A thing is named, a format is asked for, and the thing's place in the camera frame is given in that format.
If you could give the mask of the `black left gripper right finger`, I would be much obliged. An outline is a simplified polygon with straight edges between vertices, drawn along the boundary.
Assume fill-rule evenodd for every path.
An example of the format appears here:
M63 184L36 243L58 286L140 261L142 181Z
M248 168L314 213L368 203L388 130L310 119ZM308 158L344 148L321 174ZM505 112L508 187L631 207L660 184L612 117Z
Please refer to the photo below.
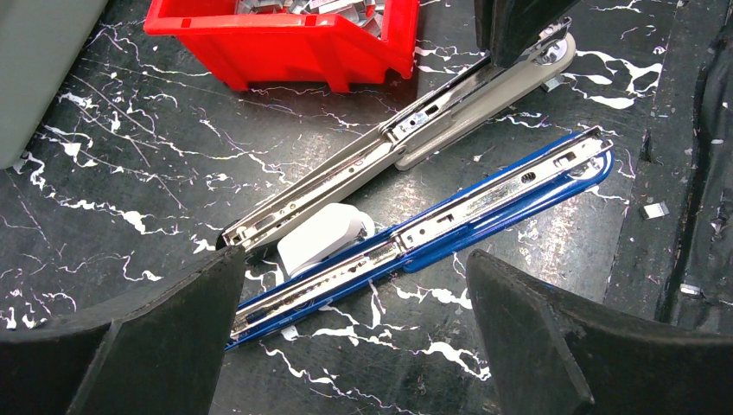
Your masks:
M729 414L732 339L644 320L483 251L466 281L505 414Z

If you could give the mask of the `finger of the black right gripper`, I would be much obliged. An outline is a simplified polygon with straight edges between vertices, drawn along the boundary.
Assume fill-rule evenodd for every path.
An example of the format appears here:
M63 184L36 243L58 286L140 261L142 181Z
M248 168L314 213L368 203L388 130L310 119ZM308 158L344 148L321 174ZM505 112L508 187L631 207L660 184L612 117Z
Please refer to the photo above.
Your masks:
M577 0L474 0L477 46L494 66L509 68L575 4Z

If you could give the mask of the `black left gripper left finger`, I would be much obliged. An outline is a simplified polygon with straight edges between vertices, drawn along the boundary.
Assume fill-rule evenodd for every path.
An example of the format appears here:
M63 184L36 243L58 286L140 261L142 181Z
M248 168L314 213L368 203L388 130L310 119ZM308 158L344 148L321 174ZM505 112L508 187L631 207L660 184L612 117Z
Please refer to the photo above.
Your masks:
M1 333L4 414L205 414L245 276L228 247L38 328Z

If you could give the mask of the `black silver stapler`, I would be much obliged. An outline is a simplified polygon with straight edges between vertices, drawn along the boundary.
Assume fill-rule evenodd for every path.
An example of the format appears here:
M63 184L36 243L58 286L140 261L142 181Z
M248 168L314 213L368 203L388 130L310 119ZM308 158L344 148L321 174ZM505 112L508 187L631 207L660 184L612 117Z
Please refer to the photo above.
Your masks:
M225 227L217 248L243 246L254 252L270 246L387 167L408 170L456 142L570 65L576 50L570 26L566 16L546 27L509 68L483 57Z

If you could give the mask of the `blue stapler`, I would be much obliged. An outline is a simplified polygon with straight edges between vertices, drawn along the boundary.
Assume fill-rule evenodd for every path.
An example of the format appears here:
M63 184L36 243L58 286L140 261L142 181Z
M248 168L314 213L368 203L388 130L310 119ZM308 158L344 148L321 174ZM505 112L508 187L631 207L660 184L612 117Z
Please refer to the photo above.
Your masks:
M241 303L225 348L284 329L392 271L419 271L597 185L612 168L612 147L596 126L567 135L311 266Z

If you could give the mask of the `red plastic bin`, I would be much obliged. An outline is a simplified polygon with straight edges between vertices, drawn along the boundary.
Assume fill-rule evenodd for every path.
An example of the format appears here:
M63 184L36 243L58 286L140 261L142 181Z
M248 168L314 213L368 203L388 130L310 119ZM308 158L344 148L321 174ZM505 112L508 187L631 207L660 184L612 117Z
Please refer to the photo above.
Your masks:
M334 92L414 68L419 3L388 1L379 36L339 15L238 14L233 1L154 1L143 29L174 36L218 80L325 82Z

